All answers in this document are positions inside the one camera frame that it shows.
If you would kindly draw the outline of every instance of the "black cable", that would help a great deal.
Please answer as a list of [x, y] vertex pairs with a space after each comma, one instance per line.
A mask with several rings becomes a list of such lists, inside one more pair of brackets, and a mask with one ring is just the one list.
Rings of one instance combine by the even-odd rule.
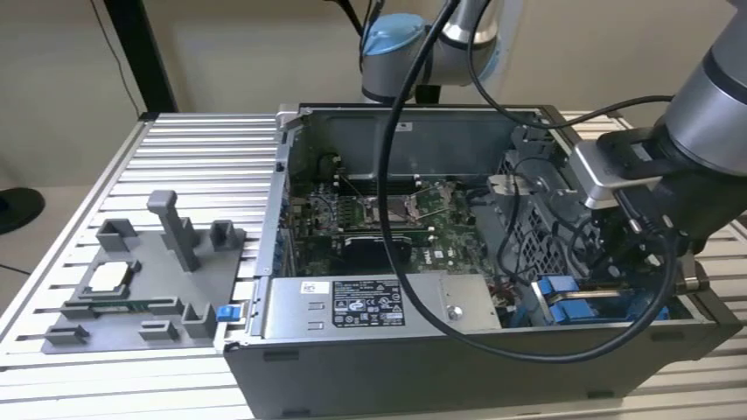
[[363, 71], [363, 49], [366, 48], [366, 41], [370, 38], [371, 26], [376, 23], [382, 10], [384, 9], [384, 4], [387, 0], [368, 0], [368, 9], [366, 11], [363, 36], [360, 37], [359, 43], [359, 69]]
[[[571, 235], [571, 241], [569, 242], [569, 248], [565, 249], [565, 257], [566, 257], [566, 259], [567, 259], [569, 261], [573, 262], [574, 267], [575, 267], [577, 270], [581, 269], [581, 266], [579, 266], [579, 265], [575, 265], [575, 262], [578, 261], [578, 260], [575, 259], [575, 243], [578, 242], [579, 237], [582, 236], [582, 234], [583, 234], [583, 232], [585, 232], [586, 226], [587, 226], [591, 222], [593, 222], [593, 217], [591, 217], [591, 216], [587, 217], [586, 219], [583, 219], [583, 220], [579, 222], [579, 226], [577, 227], [577, 229], [575, 229], [575, 231], [574, 231], [574, 234]], [[589, 274], [590, 274], [589, 272], [585, 273], [582, 270], [579, 270], [579, 271], [581, 271], [582, 276], [589, 277]]]
[[522, 166], [522, 164], [525, 162], [529, 162], [530, 160], [542, 160], [542, 161], [547, 162], [547, 158], [541, 157], [541, 156], [525, 157], [523, 159], [521, 159], [517, 162], [517, 164], [514, 165], [514, 168], [511, 169], [511, 171], [507, 174], [509, 177], [511, 178], [511, 182], [514, 183], [514, 201], [511, 203], [513, 204], [511, 205], [511, 213], [510, 213], [510, 216], [509, 216], [509, 224], [506, 226], [506, 234], [503, 235], [503, 240], [501, 241], [499, 252], [498, 252], [498, 255], [497, 255], [501, 271], [503, 271], [503, 273], [509, 276], [509, 278], [511, 279], [511, 281], [514, 283], [521, 283], [521, 284], [526, 285], [527, 287], [530, 286], [529, 281], [519, 276], [518, 272], [511, 271], [511, 269], [509, 267], [506, 267], [506, 264], [503, 263], [503, 254], [506, 253], [506, 248], [510, 244], [510, 239], [511, 239], [511, 236], [514, 235], [514, 230], [517, 229], [517, 222], [519, 221], [521, 194], [519, 194], [519, 184], [517, 182], [517, 174], [518, 174], [518, 170], [519, 170], [519, 167]]
[[495, 108], [495, 110], [499, 111], [499, 113], [503, 116], [506, 116], [511, 121], [514, 121], [515, 123], [519, 123], [522, 125], [527, 125], [529, 127], [534, 127], [537, 129], [554, 130], [554, 129], [562, 129], [562, 128], [566, 128], [566, 127], [571, 127], [573, 125], [577, 125], [578, 123], [583, 123], [585, 121], [589, 121], [593, 118], [597, 118], [598, 116], [603, 116], [606, 114], [610, 114], [613, 111], [617, 111], [617, 110], [627, 108], [627, 107], [633, 107], [634, 105], [641, 105], [641, 104], [645, 104], [645, 103], [654, 103], [654, 102], [671, 102], [673, 97], [674, 97], [671, 95], [657, 94], [657, 95], [650, 95], [650, 96], [642, 96], [639, 98], [633, 98], [633, 99], [629, 99], [627, 101], [614, 103], [613, 105], [610, 105], [605, 108], [601, 108], [601, 109], [595, 110], [594, 112], [590, 112], [589, 114], [585, 114], [585, 115], [579, 116], [578, 118], [574, 118], [573, 120], [570, 120], [567, 122], [559, 122], [559, 123], [555, 123], [555, 124], [543, 124], [541, 122], [527, 120], [527, 119], [522, 118], [521, 116], [518, 116], [517, 114], [514, 114], [511, 111], [509, 111], [506, 108], [503, 108], [495, 102], [491, 94], [489, 94], [489, 91], [486, 90], [485, 86], [482, 85], [481, 77], [478, 76], [478, 73], [475, 71], [475, 62], [474, 62], [474, 59], [473, 59], [474, 46], [475, 46], [475, 34], [478, 32], [478, 27], [481, 26], [482, 16], [485, 15], [485, 12], [489, 9], [490, 4], [491, 4], [491, 0], [489, 0], [485, 3], [485, 5], [482, 6], [481, 13], [478, 14], [478, 19], [475, 19], [475, 25], [471, 28], [471, 36], [470, 36], [470, 39], [467, 41], [467, 68], [470, 70], [471, 82], [475, 85], [475, 88], [478, 89], [478, 92], [481, 92], [482, 98]]
[[126, 79], [126, 71], [123, 70], [122, 61], [118, 57], [118, 53], [115, 52], [115, 47], [112, 46], [112, 42], [108, 40], [107, 29], [104, 28], [104, 23], [102, 22], [102, 16], [99, 15], [99, 9], [96, 8], [96, 4], [94, 3], [94, 0], [88, 0], [88, 2], [91, 3], [91, 7], [94, 8], [94, 14], [96, 15], [98, 27], [100, 28], [102, 33], [104, 34], [104, 40], [107, 41], [108, 50], [111, 51], [112, 56], [115, 57], [116, 69], [119, 70], [119, 78], [122, 79], [122, 84], [126, 87], [126, 92], [127, 92], [127, 97], [130, 98], [130, 103], [132, 103], [132, 108], [135, 108], [135, 116], [139, 117], [140, 116], [140, 108], [138, 107], [136, 100], [132, 97], [132, 92], [130, 92], [130, 86], [127, 85], [127, 79]]
[[654, 319], [659, 315], [659, 311], [665, 304], [667, 303], [667, 299], [670, 296], [670, 292], [674, 289], [675, 285], [675, 276], [678, 273], [678, 254], [677, 254], [677, 244], [667, 241], [662, 237], [662, 244], [665, 249], [665, 281], [662, 282], [661, 288], [658, 290], [658, 294], [651, 300], [646, 310], [641, 314], [641, 317], [630, 324], [630, 327], [613, 339], [602, 343], [599, 346], [585, 350], [579, 353], [573, 354], [537, 354], [537, 353], [518, 353], [513, 352], [506, 349], [495, 348], [487, 346], [486, 344], [481, 343], [478, 340], [473, 339], [467, 334], [456, 331], [452, 329], [439, 317], [434, 315], [434, 313], [427, 308], [426, 304], [420, 300], [420, 297], [416, 294], [416, 291], [410, 283], [407, 278], [407, 273], [403, 270], [403, 267], [399, 262], [398, 257], [398, 248], [395, 246], [395, 242], [392, 239], [392, 231], [391, 225], [388, 221], [388, 159], [392, 151], [392, 143], [395, 139], [395, 130], [398, 127], [399, 116], [402, 114], [403, 107], [406, 105], [407, 97], [410, 96], [410, 92], [412, 86], [416, 83], [418, 75], [420, 74], [420, 70], [423, 68], [423, 64], [426, 63], [426, 58], [428, 53], [434, 48], [435, 41], [438, 40], [439, 34], [446, 26], [446, 22], [448, 21], [451, 15], [454, 14], [454, 10], [459, 5], [459, 0], [447, 0], [439, 16], [434, 22], [434, 26], [431, 31], [428, 32], [424, 42], [420, 45], [418, 50], [418, 54], [415, 55], [415, 59], [410, 70], [407, 71], [406, 79], [402, 84], [402, 88], [399, 94], [396, 95], [396, 99], [392, 102], [392, 110], [388, 115], [387, 125], [384, 128], [384, 133], [380, 142], [380, 149], [379, 149], [379, 159], [378, 159], [378, 208], [379, 208], [379, 218], [380, 218], [380, 226], [382, 226], [382, 238], [384, 241], [384, 248], [387, 250], [387, 256], [390, 260], [390, 264], [392, 266], [392, 270], [395, 271], [396, 278], [402, 284], [402, 288], [406, 291], [407, 297], [412, 303], [412, 306], [418, 310], [418, 313], [423, 316], [423, 318], [428, 321], [428, 323], [450, 338], [460, 341], [462, 343], [475, 347], [477, 349], [482, 350], [486, 353], [503, 356], [511, 358], [518, 361], [531, 361], [531, 362], [542, 362], [542, 363], [571, 363], [578, 361], [589, 361], [594, 359], [617, 348], [619, 348], [623, 344], [626, 344], [643, 330], [649, 327]]
[[346, 12], [346, 16], [348, 17], [350, 24], [355, 28], [355, 32], [359, 33], [359, 37], [363, 36], [363, 27], [360, 26], [359, 16], [355, 14], [355, 9], [352, 9], [351, 0], [331, 0], [339, 6], [342, 11]]
[[10, 265], [4, 265], [4, 264], [0, 264], [0, 269], [15, 271], [16, 273], [26, 274], [27, 276], [30, 276], [32, 274], [28, 271], [26, 271], [24, 269], [18, 269], [16, 267], [11, 267]]

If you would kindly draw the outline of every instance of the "warning label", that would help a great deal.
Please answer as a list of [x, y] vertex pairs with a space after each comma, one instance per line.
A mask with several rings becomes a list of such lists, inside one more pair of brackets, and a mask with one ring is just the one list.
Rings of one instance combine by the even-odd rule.
[[332, 282], [332, 323], [336, 327], [403, 326], [404, 303], [398, 280]]

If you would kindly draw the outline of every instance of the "slotted aluminum surface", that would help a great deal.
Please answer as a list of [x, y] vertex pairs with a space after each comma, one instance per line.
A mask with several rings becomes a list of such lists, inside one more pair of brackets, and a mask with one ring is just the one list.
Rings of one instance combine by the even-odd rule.
[[[565, 113], [573, 118], [577, 113]], [[575, 127], [586, 140], [630, 126], [606, 116]], [[144, 211], [154, 188], [176, 188], [178, 207], [198, 224], [218, 218], [250, 232], [234, 298], [251, 296], [267, 174], [275, 156], [272, 115], [164, 115], [135, 130], [95, 191], [63, 233], [60, 250], [34, 272], [11, 314], [0, 343], [0, 417], [14, 418], [251, 418], [226, 361], [212, 349], [112, 352], [87, 355], [39, 353], [39, 334], [55, 322], [54, 308], [70, 296], [94, 256], [95, 226], [106, 217], [130, 217], [155, 228]], [[719, 231], [699, 256], [713, 288], [747, 323], [747, 230]], [[510, 378], [497, 378], [510, 382]], [[747, 413], [747, 332], [706, 358], [667, 366], [622, 400], [565, 402], [380, 419], [721, 419]]]

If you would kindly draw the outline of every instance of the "power cable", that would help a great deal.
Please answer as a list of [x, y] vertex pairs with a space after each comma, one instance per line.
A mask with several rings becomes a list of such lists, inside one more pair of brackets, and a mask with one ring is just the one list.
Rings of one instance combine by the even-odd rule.
[[0, 264], [0, 269], [15, 271], [16, 273], [26, 274], [30, 276], [32, 273], [26, 271], [24, 269], [18, 269], [16, 267], [11, 267], [10, 265]]
[[119, 70], [119, 78], [122, 79], [122, 84], [126, 87], [126, 92], [127, 92], [127, 97], [130, 98], [130, 103], [132, 103], [132, 108], [135, 109], [135, 116], [139, 117], [140, 116], [140, 108], [138, 107], [136, 100], [132, 96], [132, 92], [130, 91], [130, 86], [127, 85], [126, 71], [124, 71], [123, 66], [122, 66], [122, 60], [118, 57], [118, 53], [115, 52], [115, 47], [112, 46], [112, 43], [108, 39], [107, 29], [104, 28], [104, 23], [102, 22], [102, 16], [99, 15], [99, 9], [96, 7], [96, 4], [94, 3], [94, 0], [88, 0], [88, 2], [91, 3], [91, 7], [94, 8], [94, 14], [96, 15], [98, 27], [100, 28], [102, 33], [104, 34], [104, 40], [107, 41], [108, 50], [111, 51], [112, 56], [115, 57], [116, 69]]

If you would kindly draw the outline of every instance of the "metal bracket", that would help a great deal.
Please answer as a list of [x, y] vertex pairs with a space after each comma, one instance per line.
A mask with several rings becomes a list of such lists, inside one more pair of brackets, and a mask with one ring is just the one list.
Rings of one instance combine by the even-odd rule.
[[706, 269], [691, 252], [679, 257], [679, 267], [682, 277], [677, 280], [678, 295], [706, 291], [711, 288]]

